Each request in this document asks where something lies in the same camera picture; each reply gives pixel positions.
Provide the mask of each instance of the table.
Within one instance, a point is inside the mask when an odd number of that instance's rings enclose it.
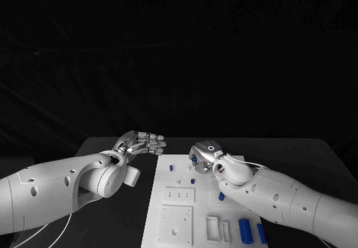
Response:
[[[117,137],[91,137],[77,156],[111,149]],[[328,144],[319,139],[296,138],[166,138],[165,154],[188,154],[197,142],[215,140],[225,152],[241,154],[246,161],[266,165],[298,179],[308,187],[358,204],[358,183]],[[72,214],[57,247],[136,247],[142,245],[158,157],[142,154],[129,164],[140,171],[134,188],[123,185],[111,198],[90,203]],[[42,230],[22,246],[46,248],[57,240],[68,217]],[[309,245],[326,247],[312,234],[262,219],[270,248]]]

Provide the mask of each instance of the blue block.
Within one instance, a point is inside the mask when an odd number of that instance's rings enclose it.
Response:
[[[257,224],[257,229],[259,229],[259,233],[260,233],[262,243],[267,244],[266,236],[264,236],[264,232],[263,232],[263,224]]]
[[[225,195],[224,195],[223,192],[221,192],[220,195],[218,195],[218,199],[220,199],[220,200],[224,200],[224,198],[225,198]]]
[[[251,234],[251,228],[250,228],[250,222],[247,219],[238,220],[238,226],[240,226],[240,234],[241,234],[241,242],[244,244],[253,244],[253,234]]]

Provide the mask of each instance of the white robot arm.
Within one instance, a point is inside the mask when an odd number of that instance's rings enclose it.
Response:
[[[267,167],[237,160],[214,141],[192,146],[189,159],[199,173],[212,168],[224,195],[266,220],[309,232],[338,248],[358,246],[358,205]]]
[[[165,137],[127,132],[114,148],[36,164],[0,180],[0,235],[44,226],[108,198],[123,183],[134,187],[140,171],[127,166],[137,154],[163,154]]]

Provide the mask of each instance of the cable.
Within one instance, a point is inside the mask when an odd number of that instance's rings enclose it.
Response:
[[[253,165],[257,165],[257,166],[264,167],[266,169],[269,169],[269,168],[267,168],[264,165],[262,165],[262,164],[256,164],[256,163],[250,163],[250,162],[247,162],[247,161],[238,160],[237,158],[234,158],[234,157],[231,156],[230,153],[228,153],[228,156],[230,156],[231,159],[234,159],[236,161],[238,161],[238,162],[241,162],[241,163],[253,164]]]
[[[58,239],[59,239],[59,237],[62,236],[62,234],[65,232],[65,229],[67,229],[68,224],[70,224],[70,220],[67,221],[67,225],[65,225],[65,228],[64,228],[64,231],[62,231],[61,235],[58,236]]]
[[[38,235],[38,233],[45,229],[45,227],[48,226],[48,224],[42,227],[42,229],[35,233],[35,235],[29,238],[29,239],[26,239],[18,246],[15,246],[13,248],[18,248],[20,245],[23,245],[36,235]]]
[[[62,236],[62,234],[64,234],[64,232],[65,232],[65,229],[67,229],[67,227],[68,227],[68,224],[70,224],[70,220],[67,221],[67,225],[65,225],[65,228],[64,228],[64,231],[62,231],[62,233],[61,233],[61,235],[58,236],[58,239],[59,239],[59,237]],[[18,248],[20,245],[23,245],[36,235],[38,235],[38,233],[45,229],[45,227],[48,226],[48,224],[42,227],[42,229],[35,233],[35,235],[29,238],[29,239],[26,239],[18,246],[15,246],[13,248]]]
[[[319,240],[324,242],[324,244],[326,245],[328,248],[332,248],[332,247],[328,245],[328,243],[325,242],[325,240],[322,240],[321,238],[319,238]]]

